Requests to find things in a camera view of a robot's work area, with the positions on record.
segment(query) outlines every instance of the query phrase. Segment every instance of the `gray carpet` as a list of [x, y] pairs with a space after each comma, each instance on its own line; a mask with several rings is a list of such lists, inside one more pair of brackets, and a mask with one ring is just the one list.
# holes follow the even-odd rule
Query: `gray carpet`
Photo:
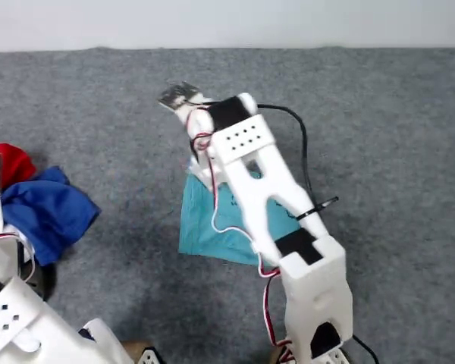
[[[99, 315], [148, 338], [171, 364], [266, 362], [256, 270], [177, 253], [187, 138], [155, 99], [179, 80], [305, 118], [316, 196], [340, 197], [324, 219], [347, 249], [356, 333], [381, 362], [455, 362], [453, 49], [0, 54], [0, 141], [62, 166], [102, 208], [51, 305], [75, 327]], [[296, 122], [265, 116], [302, 180]], [[283, 304], [278, 285], [279, 331]]]

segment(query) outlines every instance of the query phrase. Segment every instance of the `black cable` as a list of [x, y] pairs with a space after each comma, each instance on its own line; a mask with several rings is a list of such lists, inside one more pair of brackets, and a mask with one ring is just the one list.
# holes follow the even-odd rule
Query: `black cable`
[[374, 359], [375, 364], [379, 364], [379, 359], [374, 350], [369, 347], [368, 344], [366, 344], [364, 341], [359, 339], [356, 335], [352, 335], [353, 339], [362, 347], [364, 348], [369, 354], [371, 354], [372, 358]]

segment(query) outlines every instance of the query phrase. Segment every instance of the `fabric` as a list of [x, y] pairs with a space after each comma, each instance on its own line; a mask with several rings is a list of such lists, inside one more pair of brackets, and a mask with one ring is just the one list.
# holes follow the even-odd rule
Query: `fabric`
[[[216, 233], [211, 226], [212, 193], [192, 174], [187, 176], [180, 216], [179, 252], [201, 256], [213, 256], [232, 262], [258, 264], [258, 258], [251, 245], [241, 233], [227, 231]], [[300, 228], [297, 220], [274, 200], [267, 204], [268, 226], [274, 240]], [[243, 216], [233, 193], [227, 184], [219, 188], [219, 208], [216, 226], [244, 228]]]
[[76, 243], [100, 213], [58, 167], [32, 180], [10, 186], [2, 194], [4, 220], [32, 243], [40, 265], [57, 261]]
[[0, 143], [2, 157], [2, 191], [17, 182], [30, 179], [36, 173], [32, 160], [22, 149], [7, 143]]

